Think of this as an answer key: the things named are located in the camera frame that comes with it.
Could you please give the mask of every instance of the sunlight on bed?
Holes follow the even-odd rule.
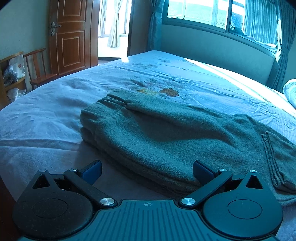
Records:
[[[128,63],[128,62],[129,62],[128,57],[123,57],[123,58],[121,59],[121,61],[122,61],[123,63]]]
[[[204,64],[198,61],[186,59],[187,61],[212,72],[213,74],[226,79],[230,83],[236,85],[243,91],[245,91],[247,94],[251,95],[252,97],[255,97],[261,101],[264,102],[270,102],[274,106],[283,109],[287,113],[293,115],[296,117],[296,110],[294,107],[287,101],[284,94],[277,92],[276,90],[272,90],[268,88],[265,85],[262,85],[261,83],[249,79],[243,75],[240,75],[238,73],[234,73],[232,71],[222,69],[216,66],[212,66],[209,64]]]

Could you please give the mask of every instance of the door handle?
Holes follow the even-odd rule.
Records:
[[[62,26],[61,24],[57,25],[55,22],[52,22],[52,36],[54,36],[55,34],[55,28],[59,28],[61,26]]]

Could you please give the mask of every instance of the curtain tieback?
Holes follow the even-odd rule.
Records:
[[[160,7],[153,7],[152,12],[163,12],[163,10]]]
[[[288,54],[290,52],[290,50],[287,47],[285,47],[284,45],[281,45],[281,51],[286,54]]]

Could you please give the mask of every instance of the blue gripper pad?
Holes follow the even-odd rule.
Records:
[[[193,175],[203,185],[207,184],[215,177],[218,176],[218,172],[206,165],[201,161],[195,161],[192,167]]]
[[[102,163],[98,160],[81,169],[79,176],[88,184],[93,185],[102,175]]]

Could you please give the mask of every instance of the wall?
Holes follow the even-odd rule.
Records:
[[[146,51],[148,30],[152,15],[151,0],[132,0],[132,31],[130,55]]]
[[[296,79],[296,38],[288,55],[288,66],[284,83],[287,83],[291,79]]]
[[[0,59],[48,48],[49,0],[12,0],[0,11]],[[45,53],[48,68],[48,54]],[[27,88],[31,89],[27,75]]]
[[[266,84],[274,61],[257,49],[197,29],[162,25],[162,51],[242,74]]]

